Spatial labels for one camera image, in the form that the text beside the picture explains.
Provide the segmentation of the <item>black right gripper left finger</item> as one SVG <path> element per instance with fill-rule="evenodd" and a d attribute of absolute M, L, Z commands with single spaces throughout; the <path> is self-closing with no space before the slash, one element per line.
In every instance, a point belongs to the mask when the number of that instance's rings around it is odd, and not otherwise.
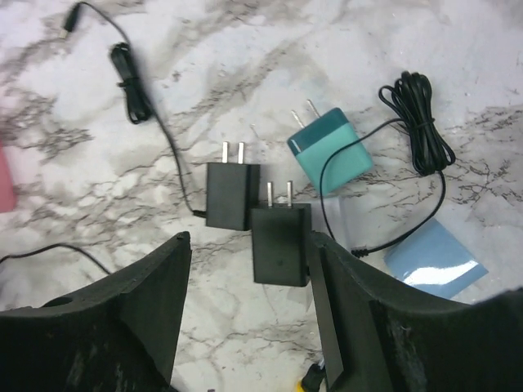
<path fill-rule="evenodd" d="M 1 313 L 3 391 L 171 391 L 192 251 L 180 232 L 45 305 Z"/>

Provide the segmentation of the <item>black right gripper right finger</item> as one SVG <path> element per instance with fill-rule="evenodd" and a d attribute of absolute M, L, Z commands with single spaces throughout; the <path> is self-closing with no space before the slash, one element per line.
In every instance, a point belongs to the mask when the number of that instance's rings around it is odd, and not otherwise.
<path fill-rule="evenodd" d="M 331 391 L 519 391 L 522 292 L 467 305 L 410 287 L 310 236 Z"/>

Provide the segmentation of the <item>pink power strip socket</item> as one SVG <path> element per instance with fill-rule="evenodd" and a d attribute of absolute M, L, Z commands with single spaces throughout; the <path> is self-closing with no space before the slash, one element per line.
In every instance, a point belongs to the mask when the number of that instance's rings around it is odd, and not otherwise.
<path fill-rule="evenodd" d="M 16 208 L 17 195 L 5 148 L 0 149 L 0 212 L 11 212 Z"/>

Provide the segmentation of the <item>black adapter with cord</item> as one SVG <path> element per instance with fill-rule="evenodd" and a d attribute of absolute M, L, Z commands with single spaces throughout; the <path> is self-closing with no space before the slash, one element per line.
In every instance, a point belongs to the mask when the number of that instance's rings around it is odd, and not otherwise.
<path fill-rule="evenodd" d="M 181 173 L 181 161 L 172 135 L 159 117 L 142 82 L 132 45 L 126 33 L 102 10 L 86 1 L 76 2 L 69 10 L 63 24 L 65 34 L 77 27 L 80 11 L 89 7 L 112 25 L 122 37 L 114 44 L 109 58 L 123 90 L 128 120 L 139 125 L 154 118 L 167 139 L 177 167 L 182 199 L 193 216 L 204 218 L 207 227 L 248 231 L 251 229 L 250 211 L 258 204 L 261 166 L 244 162 L 244 143 L 238 144 L 238 159 L 229 160 L 229 143 L 223 142 L 221 161 L 206 164 L 206 209 L 197 210 L 190 205 L 189 196 Z"/>

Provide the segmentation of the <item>teal usb charger plug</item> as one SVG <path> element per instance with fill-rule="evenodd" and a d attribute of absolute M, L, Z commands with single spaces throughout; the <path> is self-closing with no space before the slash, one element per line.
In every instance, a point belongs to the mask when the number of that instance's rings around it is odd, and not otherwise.
<path fill-rule="evenodd" d="M 300 129 L 287 145 L 314 188 L 326 195 L 370 171 L 373 160 L 341 109 L 322 114 L 311 100 L 307 104 L 315 119 L 305 124 L 293 111 Z"/>

